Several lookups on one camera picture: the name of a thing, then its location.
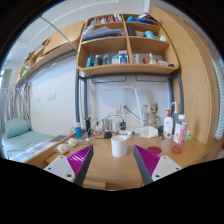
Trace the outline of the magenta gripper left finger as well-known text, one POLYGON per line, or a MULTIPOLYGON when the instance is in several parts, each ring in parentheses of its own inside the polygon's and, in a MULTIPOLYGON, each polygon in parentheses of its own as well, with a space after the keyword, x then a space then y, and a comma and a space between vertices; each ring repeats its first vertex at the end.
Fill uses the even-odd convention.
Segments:
POLYGON ((68 157, 58 156, 44 170, 81 186, 86 177, 92 157, 93 146, 89 145, 68 157))

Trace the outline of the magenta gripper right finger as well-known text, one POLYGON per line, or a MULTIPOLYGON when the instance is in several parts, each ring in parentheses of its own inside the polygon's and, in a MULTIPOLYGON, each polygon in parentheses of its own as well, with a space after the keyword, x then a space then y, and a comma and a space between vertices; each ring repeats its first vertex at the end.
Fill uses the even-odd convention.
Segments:
POLYGON ((169 156, 159 157, 137 145, 134 146, 134 157, 145 185, 181 170, 169 156))

